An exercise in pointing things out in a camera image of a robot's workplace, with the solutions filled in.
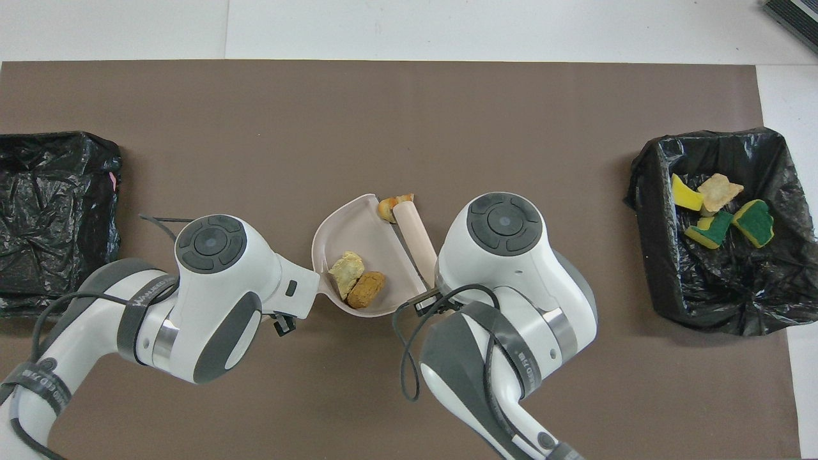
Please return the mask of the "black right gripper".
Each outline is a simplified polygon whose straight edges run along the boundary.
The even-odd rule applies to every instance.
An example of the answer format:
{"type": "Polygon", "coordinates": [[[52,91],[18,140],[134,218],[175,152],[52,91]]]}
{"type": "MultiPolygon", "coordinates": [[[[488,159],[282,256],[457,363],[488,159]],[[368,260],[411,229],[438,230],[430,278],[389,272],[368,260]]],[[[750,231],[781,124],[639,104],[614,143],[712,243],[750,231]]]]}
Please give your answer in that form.
{"type": "MultiPolygon", "coordinates": [[[[442,297],[439,289],[430,289],[409,299],[409,306],[412,307],[417,316],[424,316],[432,310],[442,297]]],[[[288,314],[274,314],[274,327],[278,337],[284,337],[296,329],[295,317],[288,314]]]]}

